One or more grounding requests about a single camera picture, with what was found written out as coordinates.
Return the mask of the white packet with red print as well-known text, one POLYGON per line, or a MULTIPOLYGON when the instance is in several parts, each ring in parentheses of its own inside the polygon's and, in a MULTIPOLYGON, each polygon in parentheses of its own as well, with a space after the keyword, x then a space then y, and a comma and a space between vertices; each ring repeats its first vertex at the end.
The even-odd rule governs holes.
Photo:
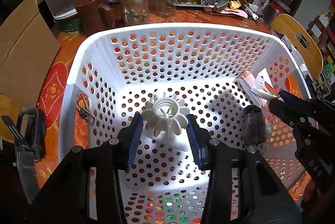
POLYGON ((263 68, 258 74, 257 77, 255 78, 254 84, 251 86, 250 91, 267 101, 271 101, 272 99, 275 98, 280 98, 280 95, 278 94, 277 91, 273 88, 270 76, 267 72, 266 68, 263 68))

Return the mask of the pink white soft pack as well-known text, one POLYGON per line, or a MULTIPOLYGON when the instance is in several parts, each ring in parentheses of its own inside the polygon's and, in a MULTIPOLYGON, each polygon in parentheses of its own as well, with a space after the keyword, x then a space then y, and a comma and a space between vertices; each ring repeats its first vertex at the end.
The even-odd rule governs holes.
POLYGON ((244 74, 242 74, 239 78, 236 78, 236 81, 254 105, 259 108, 263 108, 267 105, 267 100, 251 92, 251 87, 255 83, 255 77, 252 73, 250 73, 250 71, 246 70, 244 74))

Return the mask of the metal binder clip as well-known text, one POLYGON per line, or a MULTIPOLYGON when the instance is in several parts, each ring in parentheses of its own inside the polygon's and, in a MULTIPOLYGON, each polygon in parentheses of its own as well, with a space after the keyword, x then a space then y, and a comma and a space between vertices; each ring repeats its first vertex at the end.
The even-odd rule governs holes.
POLYGON ((76 98, 76 104, 76 111, 79 117, 91 126, 94 126, 95 116, 90 112, 88 97, 84 93, 79 92, 76 98))

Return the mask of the right wooden chair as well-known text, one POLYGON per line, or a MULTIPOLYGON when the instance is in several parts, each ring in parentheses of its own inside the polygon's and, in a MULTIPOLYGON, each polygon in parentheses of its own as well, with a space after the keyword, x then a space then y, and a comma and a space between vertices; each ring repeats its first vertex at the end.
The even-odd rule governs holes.
POLYGON ((288 14, 279 14, 271 22, 270 27, 285 35, 301 54, 311 79, 315 81, 322 72, 322 54, 312 37, 300 23, 288 14))

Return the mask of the black clip tool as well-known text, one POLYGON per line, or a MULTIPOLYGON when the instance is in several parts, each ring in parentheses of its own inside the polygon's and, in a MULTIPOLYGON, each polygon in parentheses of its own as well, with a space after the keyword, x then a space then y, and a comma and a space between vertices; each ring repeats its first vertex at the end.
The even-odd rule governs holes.
POLYGON ((14 138, 15 159, 23 192, 31 204, 39 192, 35 164, 45 156, 46 123, 39 108, 31 108, 18 114, 17 122, 8 115, 2 121, 14 138))

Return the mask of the pink paper sheet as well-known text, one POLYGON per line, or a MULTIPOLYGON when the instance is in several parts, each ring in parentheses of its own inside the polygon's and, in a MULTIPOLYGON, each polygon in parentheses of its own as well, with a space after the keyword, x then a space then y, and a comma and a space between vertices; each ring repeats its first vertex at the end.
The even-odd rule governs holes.
POLYGON ((238 17, 242 17, 242 18, 246 18, 248 19, 248 15, 245 11, 240 10, 240 9, 236 9, 236 10, 231 10, 226 8, 225 10, 222 10, 220 12, 218 12, 219 14, 224 14, 224 15, 235 15, 238 17))

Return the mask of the brown plastic mug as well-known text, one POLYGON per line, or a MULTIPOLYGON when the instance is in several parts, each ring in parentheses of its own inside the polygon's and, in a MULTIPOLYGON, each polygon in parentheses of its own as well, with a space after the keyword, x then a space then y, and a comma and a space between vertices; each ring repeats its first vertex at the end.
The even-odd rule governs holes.
POLYGON ((77 0, 74 7, 87 37, 115 27, 115 10, 107 0, 77 0))

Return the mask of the brown cardboard box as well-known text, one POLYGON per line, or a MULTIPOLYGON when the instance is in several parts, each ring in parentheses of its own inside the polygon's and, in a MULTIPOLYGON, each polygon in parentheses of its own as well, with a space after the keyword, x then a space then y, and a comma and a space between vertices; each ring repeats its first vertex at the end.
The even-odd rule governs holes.
POLYGON ((1 94, 34 108, 59 48, 37 0, 24 0, 1 25, 1 94))

